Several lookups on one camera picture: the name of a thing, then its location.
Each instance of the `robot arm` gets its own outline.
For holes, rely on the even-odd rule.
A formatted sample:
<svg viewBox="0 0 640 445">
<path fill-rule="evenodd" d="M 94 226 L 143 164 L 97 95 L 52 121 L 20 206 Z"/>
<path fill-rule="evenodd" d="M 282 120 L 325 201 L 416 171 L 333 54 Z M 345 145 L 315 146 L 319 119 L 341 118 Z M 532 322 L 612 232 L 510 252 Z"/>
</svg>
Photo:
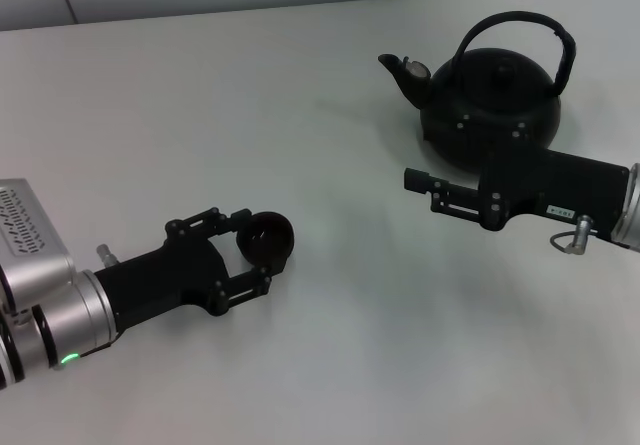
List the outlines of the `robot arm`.
<svg viewBox="0 0 640 445">
<path fill-rule="evenodd" d="M 417 170 L 405 171 L 405 189 L 431 193 L 431 211 L 499 231 L 525 213 L 566 222 L 574 232 L 551 243 L 582 255 L 589 235 L 640 251 L 638 165 L 631 170 L 527 144 L 492 156 L 480 175 L 478 190 L 460 187 Z M 556 239 L 572 235 L 567 247 Z"/>
<path fill-rule="evenodd" d="M 273 212 L 211 209 L 166 224 L 157 250 L 76 273 L 26 180 L 0 180 L 0 390 L 39 369 L 109 347 L 125 330 L 182 305 L 213 316 L 269 292 L 294 245 Z M 252 268 L 230 277 L 210 238 L 235 232 Z"/>
</svg>

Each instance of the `white table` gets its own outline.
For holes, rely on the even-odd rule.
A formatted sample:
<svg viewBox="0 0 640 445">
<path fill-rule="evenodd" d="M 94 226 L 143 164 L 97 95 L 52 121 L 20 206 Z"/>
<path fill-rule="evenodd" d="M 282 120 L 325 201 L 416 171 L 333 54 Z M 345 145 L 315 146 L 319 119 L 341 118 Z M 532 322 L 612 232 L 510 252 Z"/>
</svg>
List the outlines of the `white table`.
<svg viewBox="0 0 640 445">
<path fill-rule="evenodd" d="M 431 214 L 425 152 L 376 61 L 435 69 L 500 11 L 578 43 L 552 148 L 640 159 L 640 0 L 374 0 L 0 34 L 0 170 L 27 177 L 79 268 L 160 245 L 207 207 L 286 215 L 269 296 L 184 307 L 0 394 L 2 443 L 626 445 L 640 440 L 640 256 L 562 224 L 500 233 Z M 560 43 L 507 24 L 477 46 L 555 73 Z M 241 260 L 222 241 L 230 268 Z"/>
</svg>

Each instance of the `label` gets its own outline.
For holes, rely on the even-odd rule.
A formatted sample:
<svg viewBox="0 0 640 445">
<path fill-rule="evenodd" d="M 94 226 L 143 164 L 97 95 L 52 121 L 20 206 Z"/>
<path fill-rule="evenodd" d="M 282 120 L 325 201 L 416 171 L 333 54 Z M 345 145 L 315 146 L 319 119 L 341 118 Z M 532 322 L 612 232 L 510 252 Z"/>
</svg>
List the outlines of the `label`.
<svg viewBox="0 0 640 445">
<path fill-rule="evenodd" d="M 568 218 L 571 220 L 576 214 L 573 210 L 567 208 L 556 207 L 555 205 L 549 205 L 547 207 L 547 213 L 550 215 L 556 215 L 557 217 Z"/>
</svg>

